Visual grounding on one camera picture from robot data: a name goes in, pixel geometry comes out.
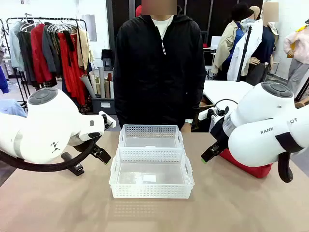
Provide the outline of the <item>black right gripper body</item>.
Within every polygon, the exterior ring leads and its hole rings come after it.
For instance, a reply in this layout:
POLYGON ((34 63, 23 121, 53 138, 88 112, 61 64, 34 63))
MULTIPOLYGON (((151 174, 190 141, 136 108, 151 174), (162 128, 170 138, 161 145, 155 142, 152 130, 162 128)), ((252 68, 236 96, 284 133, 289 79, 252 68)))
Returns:
POLYGON ((228 135, 223 129, 224 118, 218 120, 211 129, 211 135, 216 139, 213 146, 228 147, 228 135))

